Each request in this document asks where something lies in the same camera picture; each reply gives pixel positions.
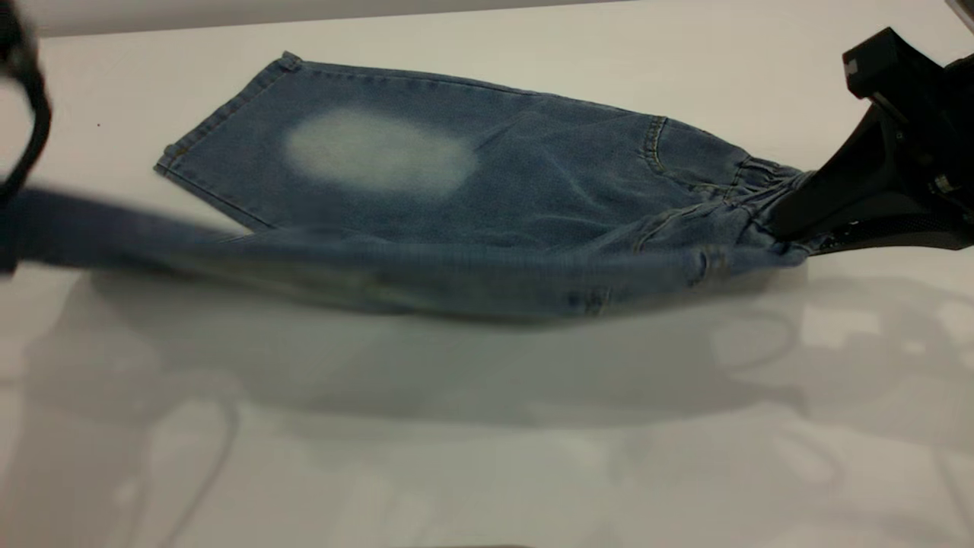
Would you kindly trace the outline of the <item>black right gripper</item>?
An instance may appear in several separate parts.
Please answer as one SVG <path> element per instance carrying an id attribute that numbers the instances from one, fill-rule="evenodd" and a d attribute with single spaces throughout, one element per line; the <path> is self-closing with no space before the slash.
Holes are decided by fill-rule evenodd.
<path id="1" fill-rule="evenodd" d="M 873 247 L 963 250 L 973 245 L 972 57 L 940 66 L 923 53 L 897 53 L 893 105 L 918 163 L 930 173 L 930 193 L 961 218 L 895 215 L 854 221 L 862 202 L 890 185 L 896 170 L 897 125 L 871 105 L 839 150 L 804 176 L 769 212 L 769 230 L 800 241 L 834 228 L 816 254 Z"/>

